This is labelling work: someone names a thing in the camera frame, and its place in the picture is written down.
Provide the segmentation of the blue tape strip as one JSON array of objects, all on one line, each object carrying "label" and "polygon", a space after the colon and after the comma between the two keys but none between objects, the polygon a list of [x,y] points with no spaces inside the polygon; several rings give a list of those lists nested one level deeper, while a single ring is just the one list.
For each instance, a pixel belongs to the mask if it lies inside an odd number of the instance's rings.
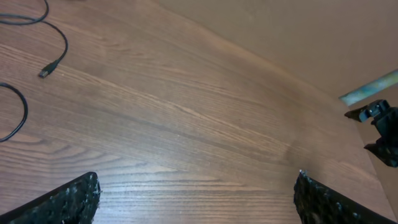
[{"label": "blue tape strip", "polygon": [[349,93],[346,93],[345,95],[340,96],[339,100],[342,101],[346,106],[351,106],[395,84],[397,84],[397,70],[393,70],[377,80],[373,80],[355,90],[350,91]]}]

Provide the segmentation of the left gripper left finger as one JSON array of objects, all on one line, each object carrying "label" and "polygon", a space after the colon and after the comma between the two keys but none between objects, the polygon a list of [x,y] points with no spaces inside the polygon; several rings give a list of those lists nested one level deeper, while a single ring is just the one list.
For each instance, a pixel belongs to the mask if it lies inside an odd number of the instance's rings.
[{"label": "left gripper left finger", "polygon": [[100,202],[97,173],[87,172],[1,215],[8,224],[92,224]]}]

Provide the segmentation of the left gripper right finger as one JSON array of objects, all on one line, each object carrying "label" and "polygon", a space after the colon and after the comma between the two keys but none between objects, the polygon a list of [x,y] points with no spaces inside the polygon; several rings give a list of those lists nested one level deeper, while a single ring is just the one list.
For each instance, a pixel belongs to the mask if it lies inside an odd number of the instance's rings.
[{"label": "left gripper right finger", "polygon": [[312,179],[303,170],[294,185],[294,204],[302,224],[397,224]]}]

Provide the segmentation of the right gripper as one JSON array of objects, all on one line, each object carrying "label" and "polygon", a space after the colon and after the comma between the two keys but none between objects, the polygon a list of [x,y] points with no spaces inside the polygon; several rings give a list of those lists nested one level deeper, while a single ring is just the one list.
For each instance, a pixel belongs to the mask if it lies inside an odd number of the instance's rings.
[{"label": "right gripper", "polygon": [[371,124],[379,132],[380,138],[375,143],[365,145],[364,148],[385,165],[397,168],[397,107],[391,107],[386,100],[376,100],[346,112],[345,116],[360,123],[374,118]]}]

